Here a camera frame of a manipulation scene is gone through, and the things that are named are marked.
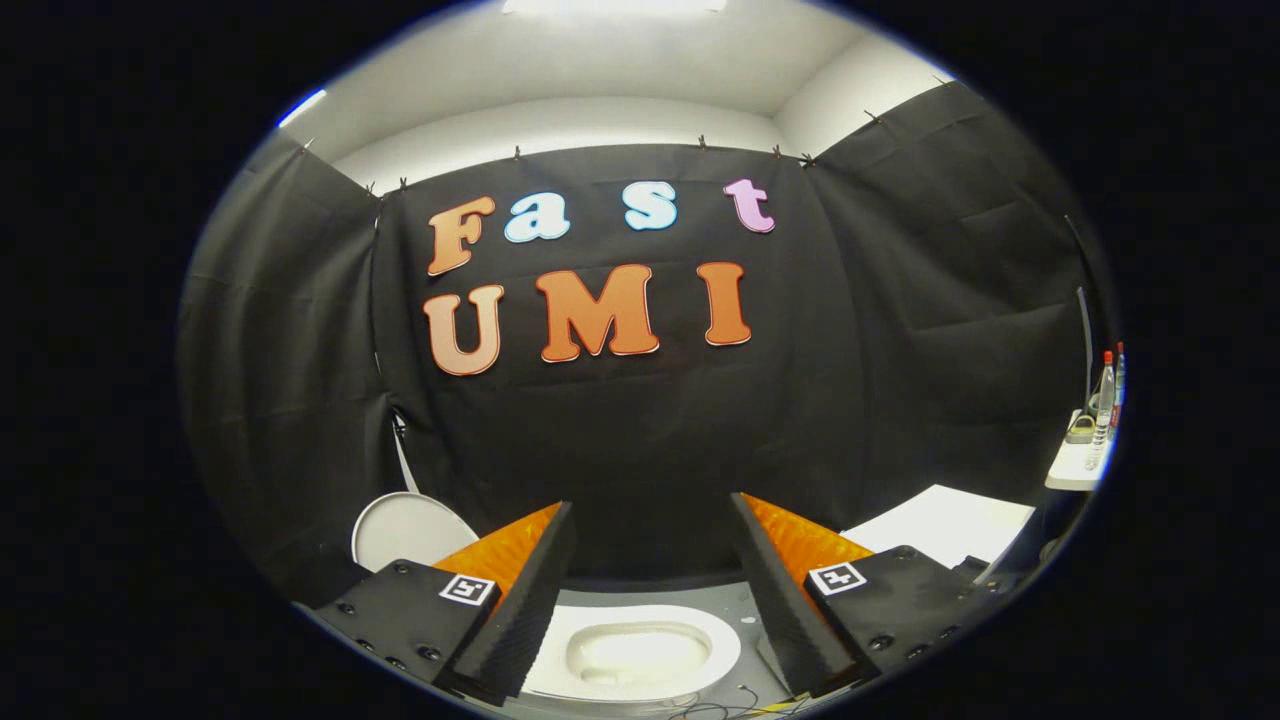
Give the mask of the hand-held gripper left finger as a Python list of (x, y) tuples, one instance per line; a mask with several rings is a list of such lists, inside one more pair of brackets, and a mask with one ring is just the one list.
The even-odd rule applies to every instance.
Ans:
[(433, 564), (394, 559), (314, 610), (314, 623), (430, 691), (502, 706), (550, 625), (577, 533), (559, 501)]

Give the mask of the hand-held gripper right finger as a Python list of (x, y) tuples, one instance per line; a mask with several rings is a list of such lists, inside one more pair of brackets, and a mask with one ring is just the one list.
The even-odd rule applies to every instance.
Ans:
[(900, 544), (870, 551), (762, 498), (730, 495), (733, 550), (786, 688), (820, 697), (892, 675), (986, 620), (1001, 577)]

